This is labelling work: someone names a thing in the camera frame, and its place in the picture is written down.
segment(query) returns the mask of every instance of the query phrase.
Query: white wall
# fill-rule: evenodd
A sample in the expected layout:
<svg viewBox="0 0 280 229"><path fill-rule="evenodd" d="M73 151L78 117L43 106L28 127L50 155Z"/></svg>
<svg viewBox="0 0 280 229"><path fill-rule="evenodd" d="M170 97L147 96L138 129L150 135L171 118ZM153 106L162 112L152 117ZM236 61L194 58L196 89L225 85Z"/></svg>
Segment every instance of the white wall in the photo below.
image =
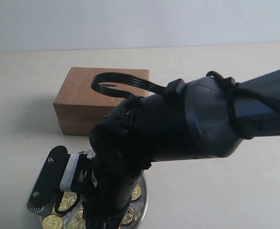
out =
<svg viewBox="0 0 280 229"><path fill-rule="evenodd" d="M0 52L280 42L280 0L0 0Z"/></svg>

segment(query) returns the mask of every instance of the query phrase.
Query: brown cardboard box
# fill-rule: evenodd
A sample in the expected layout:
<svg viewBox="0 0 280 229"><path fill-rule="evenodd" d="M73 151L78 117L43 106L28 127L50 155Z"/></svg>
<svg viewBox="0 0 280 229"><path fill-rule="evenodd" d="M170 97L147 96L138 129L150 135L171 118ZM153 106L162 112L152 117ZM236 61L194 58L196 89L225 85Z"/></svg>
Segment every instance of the brown cardboard box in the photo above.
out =
<svg viewBox="0 0 280 229"><path fill-rule="evenodd" d="M53 103L64 134L89 135L90 130L123 100L91 89L93 78L104 72L128 73L146 80L150 77L149 70L72 67ZM148 96L147 91L128 85L119 85L118 89Z"/></svg>

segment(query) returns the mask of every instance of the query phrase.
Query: coin pile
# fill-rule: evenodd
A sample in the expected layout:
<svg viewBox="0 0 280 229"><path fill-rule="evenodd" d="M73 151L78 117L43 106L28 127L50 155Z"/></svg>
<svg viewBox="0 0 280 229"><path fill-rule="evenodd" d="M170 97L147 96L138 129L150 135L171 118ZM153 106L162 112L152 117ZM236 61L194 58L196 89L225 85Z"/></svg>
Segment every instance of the coin pile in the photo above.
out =
<svg viewBox="0 0 280 229"><path fill-rule="evenodd" d="M141 195L142 195L142 188L139 184L137 184L131 195L132 202L139 200ZM67 210L69 207L71 207L75 203L76 198L77 198L76 193L65 192L58 210L59 211ZM83 211L84 211L84 208L83 208L83 206L81 206L77 210L75 217L68 224L67 229L85 229ZM121 227L121 229L123 229L124 226L131 224L135 220L136 220L136 211L133 206L129 206L129 208L127 209L127 211L125 213L123 220L121 221L121 226L123 226L123 227ZM54 211L54 208L53 208L52 214L47 216L43 220L43 229L62 229L63 226L64 226L64 217L57 215Z"/></svg>

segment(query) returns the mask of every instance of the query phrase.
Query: tabletop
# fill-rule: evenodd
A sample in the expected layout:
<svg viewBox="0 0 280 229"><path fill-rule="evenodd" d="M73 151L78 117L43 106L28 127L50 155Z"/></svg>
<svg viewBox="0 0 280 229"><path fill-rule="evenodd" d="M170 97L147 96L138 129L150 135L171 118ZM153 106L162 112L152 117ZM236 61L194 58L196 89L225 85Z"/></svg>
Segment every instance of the tabletop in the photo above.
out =
<svg viewBox="0 0 280 229"><path fill-rule="evenodd" d="M40 229L26 202L49 151L89 148L61 133L53 109L72 66L149 69L161 85L210 70L243 82L280 69L280 43L0 53L0 229ZM280 229L280 137L244 141L224 159L153 163L145 175L140 229Z"/></svg>

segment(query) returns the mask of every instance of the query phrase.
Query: metal plate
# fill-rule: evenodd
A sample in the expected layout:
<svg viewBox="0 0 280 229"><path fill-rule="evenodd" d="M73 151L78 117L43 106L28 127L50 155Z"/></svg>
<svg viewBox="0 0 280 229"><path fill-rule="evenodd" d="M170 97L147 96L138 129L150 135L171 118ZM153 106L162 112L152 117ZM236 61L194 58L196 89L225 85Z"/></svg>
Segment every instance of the metal plate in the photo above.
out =
<svg viewBox="0 0 280 229"><path fill-rule="evenodd" d="M129 225L121 225L120 229L136 229L139 227L140 223L142 222L144 215L146 213L146 209L148 206L148 200L149 200L149 195L148 195L148 189L146 186L146 180L145 180L145 176L144 174L142 174L142 176L139 178L138 180L138 184L141 186L142 189L142 195L135 201L131 202L131 206L134 207L135 211L136 211L136 219L134 222L132 222ZM71 218L74 218L75 213L76 213L76 209L74 209L72 212L68 213L67 215L65 215L64 217L62 217L62 220L64 222L70 221ZM41 221L41 225L43 222L43 217L39 216L40 221Z"/></svg>

